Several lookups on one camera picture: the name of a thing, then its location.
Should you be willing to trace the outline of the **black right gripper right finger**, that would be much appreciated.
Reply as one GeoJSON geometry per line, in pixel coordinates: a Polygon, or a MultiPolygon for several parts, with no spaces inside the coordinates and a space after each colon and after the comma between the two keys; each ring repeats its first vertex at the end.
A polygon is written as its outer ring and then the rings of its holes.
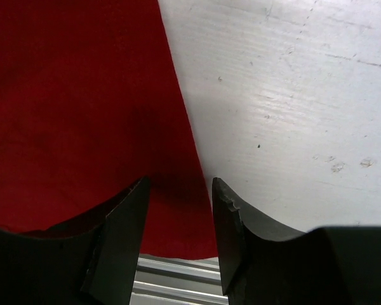
{"type": "Polygon", "coordinates": [[[230,304],[381,304],[381,226],[301,232],[212,182],[222,292],[230,304]]]}

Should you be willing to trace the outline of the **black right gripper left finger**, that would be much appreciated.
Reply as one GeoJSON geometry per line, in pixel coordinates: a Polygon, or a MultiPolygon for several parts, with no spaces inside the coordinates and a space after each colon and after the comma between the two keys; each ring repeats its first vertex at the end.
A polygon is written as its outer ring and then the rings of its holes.
{"type": "Polygon", "coordinates": [[[149,198],[142,177],[45,231],[0,229],[0,304],[129,304],[149,198]]]}

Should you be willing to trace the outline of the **dark red t shirt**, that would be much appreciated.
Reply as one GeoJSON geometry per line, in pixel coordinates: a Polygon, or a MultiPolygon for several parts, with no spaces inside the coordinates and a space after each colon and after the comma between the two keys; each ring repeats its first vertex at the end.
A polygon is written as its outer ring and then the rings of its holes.
{"type": "Polygon", "coordinates": [[[157,1],[0,1],[0,228],[45,230],[150,178],[141,251],[217,254],[157,1]]]}

